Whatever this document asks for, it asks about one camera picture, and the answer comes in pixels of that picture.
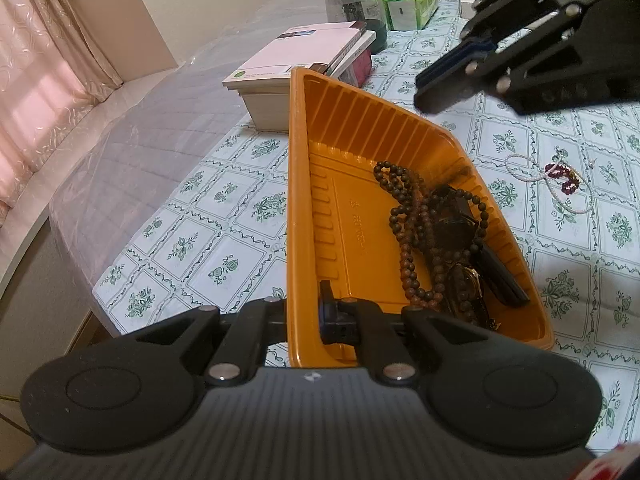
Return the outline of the stack of books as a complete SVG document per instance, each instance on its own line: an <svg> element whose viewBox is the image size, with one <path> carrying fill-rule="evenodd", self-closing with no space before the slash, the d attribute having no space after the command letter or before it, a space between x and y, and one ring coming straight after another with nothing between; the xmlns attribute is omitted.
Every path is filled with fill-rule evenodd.
<svg viewBox="0 0 640 480"><path fill-rule="evenodd" d="M290 79L297 67L359 87L369 75L376 33L363 22L291 27L234 70L222 85L238 92L259 131L288 130Z"/></svg>

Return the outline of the green glass lantern jar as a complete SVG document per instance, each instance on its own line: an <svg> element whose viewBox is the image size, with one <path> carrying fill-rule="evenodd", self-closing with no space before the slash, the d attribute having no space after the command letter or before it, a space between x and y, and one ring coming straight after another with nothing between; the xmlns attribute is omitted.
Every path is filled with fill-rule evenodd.
<svg viewBox="0 0 640 480"><path fill-rule="evenodd" d="M367 30L375 32L375 40L370 45L372 54L386 48L387 27L378 0L324 0L324 4L329 22L363 22Z"/></svg>

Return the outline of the green tissue pack bundle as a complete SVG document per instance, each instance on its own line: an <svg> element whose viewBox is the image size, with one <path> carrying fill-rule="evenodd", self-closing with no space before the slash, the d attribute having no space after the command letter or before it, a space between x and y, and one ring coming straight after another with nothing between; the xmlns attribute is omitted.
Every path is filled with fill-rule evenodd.
<svg viewBox="0 0 640 480"><path fill-rule="evenodd" d="M389 30L411 32L424 29L438 8L438 0L378 0Z"/></svg>

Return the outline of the orange plastic tray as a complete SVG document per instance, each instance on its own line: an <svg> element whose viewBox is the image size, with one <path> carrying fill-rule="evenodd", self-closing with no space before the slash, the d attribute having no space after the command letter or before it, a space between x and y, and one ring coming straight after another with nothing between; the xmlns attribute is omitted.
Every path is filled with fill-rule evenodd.
<svg viewBox="0 0 640 480"><path fill-rule="evenodd" d="M288 127L288 356L294 367L353 366L347 344L324 344L319 285L336 298L357 297L398 313L406 303L399 245L388 225L395 205L373 177L388 160L448 183L486 204L487 245L529 296L509 308L488 294L499 332L542 350L554 345L549 315L506 218L466 151L447 130L391 102L313 70L290 80Z"/></svg>

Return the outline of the long white flat box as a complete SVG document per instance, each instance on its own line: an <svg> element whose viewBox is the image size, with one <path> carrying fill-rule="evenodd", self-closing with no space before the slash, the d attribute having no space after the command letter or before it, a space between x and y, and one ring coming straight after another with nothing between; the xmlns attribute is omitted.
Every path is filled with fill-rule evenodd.
<svg viewBox="0 0 640 480"><path fill-rule="evenodd" d="M474 2L476 0L458 0L460 18L470 20L475 15Z"/></svg>

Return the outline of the pink curtain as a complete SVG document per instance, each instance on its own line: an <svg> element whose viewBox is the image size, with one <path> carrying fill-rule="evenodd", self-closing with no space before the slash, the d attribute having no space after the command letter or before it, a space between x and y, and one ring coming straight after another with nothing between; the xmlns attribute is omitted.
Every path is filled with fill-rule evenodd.
<svg viewBox="0 0 640 480"><path fill-rule="evenodd" d="M122 80L70 0L1 0L1 215Z"/></svg>

